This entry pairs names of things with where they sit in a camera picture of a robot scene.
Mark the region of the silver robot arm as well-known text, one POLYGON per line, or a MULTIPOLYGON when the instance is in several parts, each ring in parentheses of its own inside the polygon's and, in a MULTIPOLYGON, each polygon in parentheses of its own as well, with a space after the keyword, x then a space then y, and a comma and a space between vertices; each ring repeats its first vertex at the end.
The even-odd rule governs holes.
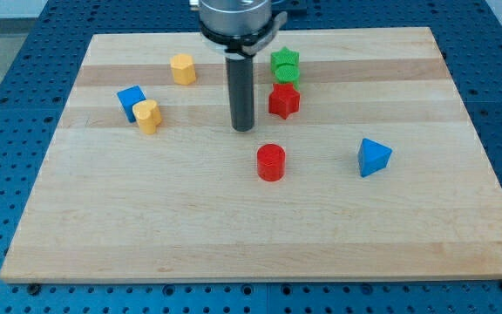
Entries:
POLYGON ((286 11, 274 14, 269 0, 197 0, 203 42, 225 58, 253 58, 265 49, 288 21, 286 11))

